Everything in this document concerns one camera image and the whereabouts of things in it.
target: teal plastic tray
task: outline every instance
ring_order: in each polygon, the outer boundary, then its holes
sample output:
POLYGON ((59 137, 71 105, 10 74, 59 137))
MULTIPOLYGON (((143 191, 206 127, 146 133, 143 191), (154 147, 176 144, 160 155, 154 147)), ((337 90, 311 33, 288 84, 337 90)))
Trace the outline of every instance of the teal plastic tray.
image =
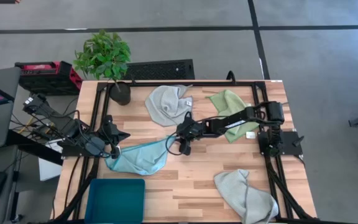
POLYGON ((143 179, 94 179, 85 223, 142 223, 144 197, 143 179))

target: potted plant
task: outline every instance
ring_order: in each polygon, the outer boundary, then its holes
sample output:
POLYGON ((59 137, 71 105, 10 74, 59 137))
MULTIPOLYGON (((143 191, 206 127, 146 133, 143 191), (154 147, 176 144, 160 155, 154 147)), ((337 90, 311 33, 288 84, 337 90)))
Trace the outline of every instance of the potted plant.
POLYGON ((82 70, 87 76, 92 74, 96 79, 100 76, 114 80, 109 96, 120 105, 131 101, 131 89, 125 82, 118 82, 126 75, 127 62, 131 59, 131 50, 118 34, 108 34, 100 30, 98 34, 86 40, 83 52, 75 52, 75 70, 82 70))

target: gray carpet floor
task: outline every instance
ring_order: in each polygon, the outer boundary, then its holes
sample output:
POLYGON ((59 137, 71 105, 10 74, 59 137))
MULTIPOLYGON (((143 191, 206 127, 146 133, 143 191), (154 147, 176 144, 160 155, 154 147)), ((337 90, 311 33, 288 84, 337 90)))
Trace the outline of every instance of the gray carpet floor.
MULTIPOLYGON (((254 0, 260 26, 358 25, 356 0, 254 0)), ((0 5, 0 29, 158 26, 251 26, 247 1, 23 0, 0 5)), ((261 79, 255 36, 245 31, 121 33, 134 62, 192 58, 196 79, 261 79)), ((271 79, 283 80, 305 154, 318 216, 358 223, 358 30, 261 31, 271 79)), ((14 62, 72 62, 90 34, 0 34, 0 68, 14 62)), ((26 122, 19 89, 15 115, 26 122)), ((72 98, 51 98, 63 111, 72 98)), ((30 162, 27 167, 37 164, 30 162)), ((28 192, 19 206, 27 221, 50 215, 56 180, 28 192)))

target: green cloth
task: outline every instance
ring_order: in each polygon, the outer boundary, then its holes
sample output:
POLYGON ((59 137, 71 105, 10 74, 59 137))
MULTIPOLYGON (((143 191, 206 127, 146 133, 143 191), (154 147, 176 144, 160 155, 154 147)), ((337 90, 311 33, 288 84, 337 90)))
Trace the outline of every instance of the green cloth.
MULTIPOLYGON (((208 97, 215 108, 218 110, 219 116, 230 116, 234 113, 244 110, 250 103, 244 103, 242 99, 230 90, 224 90, 213 96, 208 97)), ((226 131, 224 134, 229 143, 234 142, 246 132, 252 131, 259 126, 256 122, 247 122, 240 126, 234 127, 226 131)))

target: wooden tabletop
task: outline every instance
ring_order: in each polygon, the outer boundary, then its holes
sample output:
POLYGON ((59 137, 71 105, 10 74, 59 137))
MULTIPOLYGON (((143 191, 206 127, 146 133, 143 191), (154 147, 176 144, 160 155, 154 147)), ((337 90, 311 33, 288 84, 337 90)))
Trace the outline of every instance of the wooden tabletop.
MULTIPOLYGON (((83 82, 77 109, 81 120, 90 124, 96 94, 96 81, 83 82)), ((280 81, 266 81, 270 101, 287 102, 284 85, 280 81)), ((131 102, 119 106, 109 100, 108 114, 119 130, 131 136, 120 142, 121 147, 158 141, 175 131, 176 126, 163 128, 154 123, 145 107, 145 99, 155 87, 131 87, 131 102)), ((194 120, 216 116, 217 111, 206 96, 223 90, 231 90, 244 102, 253 104, 251 87, 247 86, 193 86, 185 96, 193 96, 194 120)), ((104 94, 98 110, 96 129, 100 123, 104 94)), ((284 105, 284 130, 294 128, 289 105, 284 105)), ((146 183, 144 222, 240 222, 239 215, 223 200, 216 190, 213 177, 223 171, 246 169, 250 172, 249 184, 257 189, 270 192, 264 158, 259 154, 256 139, 240 138, 229 144, 224 136, 217 139, 202 139, 191 143, 190 156, 168 155, 167 164, 154 175, 118 173, 110 171, 105 163, 99 163, 98 178, 143 178, 146 183)), ((55 211, 63 211, 68 181, 76 158, 63 163, 62 174, 55 197, 55 211)), ((316 216, 308 179, 303 164, 293 156, 282 156, 283 168, 289 191, 311 216, 316 216)), ((82 159, 78 163, 70 186, 68 201, 78 189, 82 159)), ((280 212, 285 216, 285 207, 278 191, 280 212)), ((81 203, 80 218, 85 216, 88 191, 81 203)))

